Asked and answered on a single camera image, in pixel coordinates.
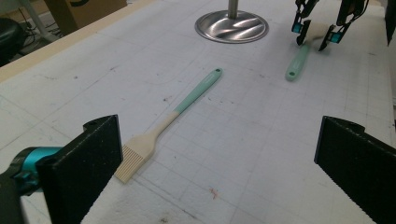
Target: metal pole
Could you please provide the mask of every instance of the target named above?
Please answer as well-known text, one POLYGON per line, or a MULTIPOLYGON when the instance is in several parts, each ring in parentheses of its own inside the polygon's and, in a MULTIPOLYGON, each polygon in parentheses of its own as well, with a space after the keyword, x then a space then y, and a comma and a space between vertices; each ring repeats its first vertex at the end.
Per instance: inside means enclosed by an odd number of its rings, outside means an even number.
POLYGON ((35 13, 35 9, 30 4, 29 0, 20 0, 20 3, 25 7, 26 11, 29 13, 30 17, 32 18, 32 21, 35 23, 35 26, 37 27, 38 31, 40 31, 40 35, 43 38, 45 38, 49 42, 54 42, 55 40, 59 39, 58 36, 53 35, 46 30, 46 27, 44 27, 44 24, 41 22, 37 13, 35 13))
POLYGON ((238 13, 238 0, 230 0, 228 4, 228 18, 235 20, 238 13))

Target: teal object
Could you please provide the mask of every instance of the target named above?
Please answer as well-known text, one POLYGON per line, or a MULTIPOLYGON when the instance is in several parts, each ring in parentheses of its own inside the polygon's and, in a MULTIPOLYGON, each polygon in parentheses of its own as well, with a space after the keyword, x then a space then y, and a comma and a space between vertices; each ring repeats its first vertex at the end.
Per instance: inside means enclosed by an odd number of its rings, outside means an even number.
POLYGON ((38 147, 33 150, 25 159, 22 170, 27 172, 32 172, 37 175, 37 169, 35 168, 35 163, 46 156, 55 154, 61 149, 61 147, 38 147))
POLYGON ((190 92, 190 94, 175 108, 174 111, 179 114, 183 113, 198 97, 200 97, 209 87, 215 83, 222 74, 222 69, 217 68, 213 70, 209 75, 207 75, 204 80, 202 80, 198 86, 190 92))
POLYGON ((286 79, 288 81, 293 81, 300 75, 301 70, 303 70, 309 49, 310 48, 308 44, 302 45, 297 55, 291 61, 288 70, 286 71, 286 79))

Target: black chair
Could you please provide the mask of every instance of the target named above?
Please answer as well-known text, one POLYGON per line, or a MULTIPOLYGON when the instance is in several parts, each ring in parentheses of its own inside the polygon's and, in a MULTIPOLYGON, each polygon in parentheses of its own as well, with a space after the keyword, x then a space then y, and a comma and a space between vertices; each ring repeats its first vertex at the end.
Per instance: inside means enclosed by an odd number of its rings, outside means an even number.
POLYGON ((26 34, 16 21, 0 18, 0 67, 23 48, 25 39, 26 34))

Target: metal stand base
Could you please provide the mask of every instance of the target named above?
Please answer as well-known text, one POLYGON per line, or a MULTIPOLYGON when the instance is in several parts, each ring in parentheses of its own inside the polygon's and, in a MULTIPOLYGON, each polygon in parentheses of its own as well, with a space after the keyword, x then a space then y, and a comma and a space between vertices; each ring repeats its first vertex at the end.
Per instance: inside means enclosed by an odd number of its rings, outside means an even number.
POLYGON ((204 38, 220 43, 241 44, 258 40, 268 33, 265 19, 252 13, 237 11, 230 19, 229 10, 204 15, 195 23, 195 30, 204 38))

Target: white tabletop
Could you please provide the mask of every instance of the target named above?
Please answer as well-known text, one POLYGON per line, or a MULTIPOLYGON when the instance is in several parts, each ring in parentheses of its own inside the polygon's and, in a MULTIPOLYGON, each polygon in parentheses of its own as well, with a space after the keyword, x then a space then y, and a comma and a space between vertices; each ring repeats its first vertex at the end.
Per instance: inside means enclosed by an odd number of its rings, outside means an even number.
MULTIPOLYGON (((396 145, 384 8, 369 7, 340 45, 317 52, 316 42, 301 77, 288 82, 298 51, 294 2, 240 1, 240 10, 269 23, 259 41, 198 36, 195 21, 227 4, 154 1, 1 82, 0 171, 24 148, 64 146, 82 124, 106 115, 119 115, 125 143, 221 67, 214 87, 161 135, 151 160, 127 185, 113 177, 83 223, 373 223, 314 155, 324 115, 396 145)), ((313 21, 334 23, 339 4, 320 1, 313 21)), ((31 223, 50 223, 42 194, 23 202, 31 223)))

